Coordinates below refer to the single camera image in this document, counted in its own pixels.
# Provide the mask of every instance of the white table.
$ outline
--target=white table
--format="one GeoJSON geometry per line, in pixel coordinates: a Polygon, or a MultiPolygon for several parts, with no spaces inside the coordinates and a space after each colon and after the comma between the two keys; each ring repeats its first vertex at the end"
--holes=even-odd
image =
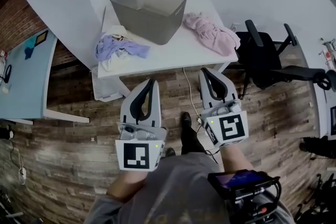
{"type": "Polygon", "coordinates": [[[48,82],[51,62],[55,51],[57,37],[44,29],[29,39],[48,31],[45,41],[34,48],[30,59],[25,60],[25,41],[8,53],[6,68],[12,65],[12,73],[6,86],[9,93],[4,93],[0,86],[0,119],[33,124],[22,119],[40,119],[43,117],[88,123],[88,118],[69,115],[47,109],[48,82]]]}
{"type": "MultiPolygon", "coordinates": [[[[202,12],[217,27],[224,26],[210,0],[187,0],[184,13],[189,12],[197,14],[202,12]]],[[[102,32],[108,32],[113,25],[120,25],[120,23],[112,4],[109,4],[106,6],[102,32]]],[[[98,78],[113,80],[115,88],[124,96],[127,96],[130,90],[120,80],[120,76],[213,63],[216,63],[215,68],[222,72],[231,62],[238,60],[235,52],[224,57],[207,49],[199,41],[197,34],[183,24],[165,45],[157,45],[129,31],[128,34],[138,44],[151,47],[148,57],[142,59],[138,56],[128,56],[129,58],[125,60],[113,55],[112,71],[109,72],[104,69],[101,63],[98,65],[98,78]]]]}

